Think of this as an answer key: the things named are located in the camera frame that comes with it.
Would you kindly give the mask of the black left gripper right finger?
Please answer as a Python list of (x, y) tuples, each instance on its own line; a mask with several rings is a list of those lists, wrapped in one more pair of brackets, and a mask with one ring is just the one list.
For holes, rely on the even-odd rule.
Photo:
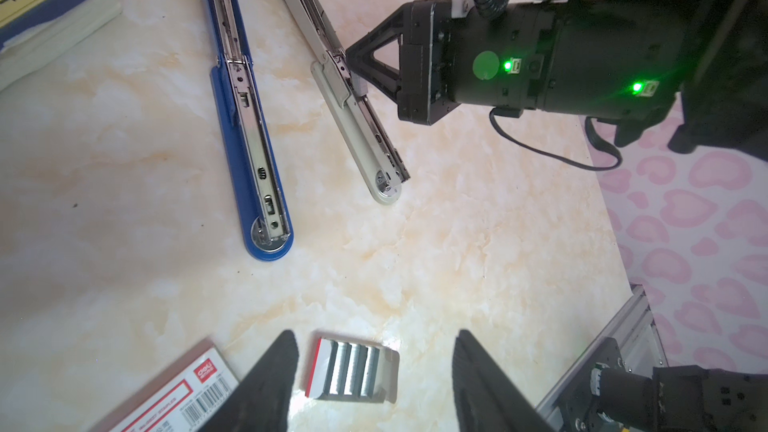
[(452, 386), (461, 431), (552, 429), (466, 329), (455, 340)]

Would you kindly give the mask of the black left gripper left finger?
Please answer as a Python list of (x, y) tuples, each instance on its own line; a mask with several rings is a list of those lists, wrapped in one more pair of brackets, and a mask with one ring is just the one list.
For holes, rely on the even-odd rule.
[(299, 350), (284, 330), (200, 431), (287, 431)]

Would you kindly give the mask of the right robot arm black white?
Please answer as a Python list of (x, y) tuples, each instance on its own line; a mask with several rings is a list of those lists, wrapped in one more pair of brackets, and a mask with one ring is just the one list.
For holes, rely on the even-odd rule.
[(350, 68), (431, 125), (462, 104), (489, 120), (527, 110), (581, 116), (618, 156), (673, 104), (678, 154), (767, 156), (767, 0), (416, 0), (349, 47)]

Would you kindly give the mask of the red white staple box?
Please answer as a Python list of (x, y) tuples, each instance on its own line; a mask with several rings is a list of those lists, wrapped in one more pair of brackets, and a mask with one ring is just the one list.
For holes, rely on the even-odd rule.
[(199, 431), (239, 385), (209, 338), (191, 347), (91, 427), (93, 431)]

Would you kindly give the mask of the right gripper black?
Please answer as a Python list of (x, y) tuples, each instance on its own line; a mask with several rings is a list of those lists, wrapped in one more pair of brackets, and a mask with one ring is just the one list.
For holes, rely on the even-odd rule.
[[(460, 104), (538, 109), (640, 126), (671, 107), (687, 24), (646, 1), (518, 3), (453, 18), (449, 1), (398, 8), (347, 48), (352, 72), (431, 125)], [(397, 45), (400, 66), (375, 54)]]

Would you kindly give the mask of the staple tray with staples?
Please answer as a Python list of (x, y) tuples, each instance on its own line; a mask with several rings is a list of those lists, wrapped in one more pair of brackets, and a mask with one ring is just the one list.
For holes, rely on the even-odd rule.
[(395, 403), (400, 354), (384, 345), (319, 335), (309, 362), (305, 397), (311, 400)]

